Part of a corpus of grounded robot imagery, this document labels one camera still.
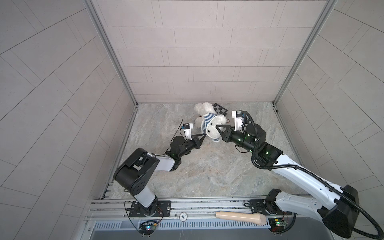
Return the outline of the white teddy bear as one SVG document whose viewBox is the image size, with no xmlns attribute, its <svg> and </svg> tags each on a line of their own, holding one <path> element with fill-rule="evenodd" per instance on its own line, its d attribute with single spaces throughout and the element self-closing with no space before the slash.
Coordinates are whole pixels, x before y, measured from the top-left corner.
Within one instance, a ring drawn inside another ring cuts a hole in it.
<svg viewBox="0 0 384 240">
<path fill-rule="evenodd" d="M 210 103 L 196 104 L 194 109 L 199 114 L 195 124 L 200 127 L 202 134 L 206 134 L 215 143 L 220 142 L 221 135 L 216 126 L 225 125 L 227 118 L 224 115 L 217 114 Z"/>
</svg>

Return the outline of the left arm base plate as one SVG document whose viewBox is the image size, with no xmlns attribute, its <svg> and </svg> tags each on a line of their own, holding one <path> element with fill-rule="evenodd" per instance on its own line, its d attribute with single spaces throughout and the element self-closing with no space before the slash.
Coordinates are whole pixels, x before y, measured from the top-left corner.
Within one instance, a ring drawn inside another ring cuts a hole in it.
<svg viewBox="0 0 384 240">
<path fill-rule="evenodd" d="M 150 217 L 169 217 L 171 211 L 171 201 L 155 200 L 149 207 L 144 207 L 138 201 L 132 203 L 129 210 L 131 218 L 150 218 Z"/>
</svg>

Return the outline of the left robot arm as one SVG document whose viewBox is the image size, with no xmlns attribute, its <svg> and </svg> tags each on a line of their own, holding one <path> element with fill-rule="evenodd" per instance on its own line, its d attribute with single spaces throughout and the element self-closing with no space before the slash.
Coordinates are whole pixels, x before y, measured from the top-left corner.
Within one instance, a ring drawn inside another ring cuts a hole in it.
<svg viewBox="0 0 384 240">
<path fill-rule="evenodd" d="M 158 198 L 147 187 L 155 171 L 175 171 L 182 163 L 182 157 L 194 149 L 200 149 L 206 134 L 192 135 L 190 140 L 182 136 L 173 138 L 170 149 L 164 155 L 150 153 L 137 148 L 115 171 L 114 180 L 118 182 L 138 204 L 138 210 L 147 216 L 155 213 Z"/>
</svg>

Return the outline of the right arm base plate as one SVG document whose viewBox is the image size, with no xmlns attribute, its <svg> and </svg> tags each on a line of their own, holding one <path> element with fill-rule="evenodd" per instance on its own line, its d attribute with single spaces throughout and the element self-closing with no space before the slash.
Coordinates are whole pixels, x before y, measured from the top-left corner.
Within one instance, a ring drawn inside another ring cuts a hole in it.
<svg viewBox="0 0 384 240">
<path fill-rule="evenodd" d="M 291 216 L 292 212 L 283 212 L 280 210 L 277 205 L 273 202 L 268 202 L 267 200 L 250 200 L 247 203 L 244 203 L 246 208 L 249 208 L 252 213 L 259 213 L 265 216 L 282 216 L 288 215 Z"/>
</svg>

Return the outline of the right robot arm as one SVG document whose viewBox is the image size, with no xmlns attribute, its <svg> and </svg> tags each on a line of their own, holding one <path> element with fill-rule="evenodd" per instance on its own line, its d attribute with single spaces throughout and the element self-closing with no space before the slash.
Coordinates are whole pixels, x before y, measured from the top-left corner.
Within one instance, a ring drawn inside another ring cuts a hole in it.
<svg viewBox="0 0 384 240">
<path fill-rule="evenodd" d="M 234 143 L 250 152 L 255 167 L 273 171 L 310 194 L 310 197 L 294 197 L 272 190 L 273 204 L 280 210 L 318 220 L 342 238 L 352 236 L 357 218 L 362 213 L 356 189 L 333 184 L 299 165 L 283 151 L 267 143 L 266 132 L 259 125 L 248 124 L 245 130 L 218 125 L 216 129 L 224 142 Z"/>
</svg>

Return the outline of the blue white striped sweater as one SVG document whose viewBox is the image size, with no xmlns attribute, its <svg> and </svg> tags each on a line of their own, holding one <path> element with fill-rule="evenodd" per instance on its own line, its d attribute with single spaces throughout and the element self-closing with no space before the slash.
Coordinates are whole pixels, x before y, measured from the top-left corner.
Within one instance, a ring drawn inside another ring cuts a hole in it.
<svg viewBox="0 0 384 240">
<path fill-rule="evenodd" d="M 204 119 L 202 120 L 201 130 L 202 133 L 206 134 L 209 138 L 213 140 L 213 142 L 220 141 L 220 134 L 214 125 L 214 120 L 217 117 L 216 114 L 207 113 L 204 115 Z"/>
</svg>

